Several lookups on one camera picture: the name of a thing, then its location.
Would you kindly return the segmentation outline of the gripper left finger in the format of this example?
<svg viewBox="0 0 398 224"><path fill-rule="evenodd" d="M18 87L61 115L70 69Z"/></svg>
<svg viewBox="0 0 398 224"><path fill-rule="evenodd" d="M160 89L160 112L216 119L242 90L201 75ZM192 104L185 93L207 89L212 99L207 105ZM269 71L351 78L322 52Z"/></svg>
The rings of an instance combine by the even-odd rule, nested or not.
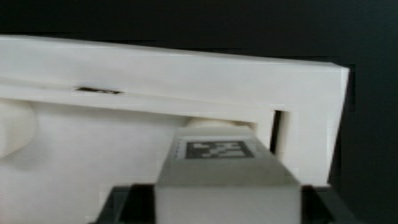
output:
<svg viewBox="0 0 398 224"><path fill-rule="evenodd" d="M89 224L157 224L153 184L112 188L98 218Z"/></svg>

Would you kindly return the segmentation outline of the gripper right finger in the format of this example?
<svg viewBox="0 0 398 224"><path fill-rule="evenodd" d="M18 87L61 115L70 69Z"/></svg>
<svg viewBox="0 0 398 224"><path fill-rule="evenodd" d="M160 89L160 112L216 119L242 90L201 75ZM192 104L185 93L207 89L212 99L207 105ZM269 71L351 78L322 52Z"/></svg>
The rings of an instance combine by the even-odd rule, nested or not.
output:
<svg viewBox="0 0 398 224"><path fill-rule="evenodd" d="M303 186L301 224L367 224L358 219L331 186Z"/></svg>

